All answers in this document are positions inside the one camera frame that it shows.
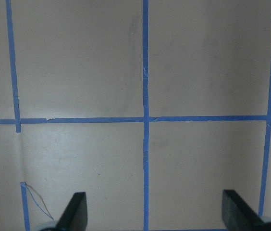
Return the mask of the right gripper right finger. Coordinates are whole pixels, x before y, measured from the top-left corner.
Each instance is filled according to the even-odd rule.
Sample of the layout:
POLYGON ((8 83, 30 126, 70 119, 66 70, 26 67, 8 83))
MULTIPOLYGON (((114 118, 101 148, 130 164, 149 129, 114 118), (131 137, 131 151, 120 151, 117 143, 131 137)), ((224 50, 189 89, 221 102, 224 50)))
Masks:
POLYGON ((265 231, 265 223, 235 190, 222 191, 222 221, 228 231, 265 231))

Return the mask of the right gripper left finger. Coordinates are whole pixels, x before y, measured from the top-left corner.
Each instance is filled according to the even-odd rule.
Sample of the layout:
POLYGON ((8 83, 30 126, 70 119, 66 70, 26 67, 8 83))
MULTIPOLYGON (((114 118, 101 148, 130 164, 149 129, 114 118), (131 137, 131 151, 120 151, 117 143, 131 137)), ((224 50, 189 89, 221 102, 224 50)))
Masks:
POLYGON ((87 227, 87 201, 85 192, 73 194, 56 224, 57 231, 85 231, 87 227))

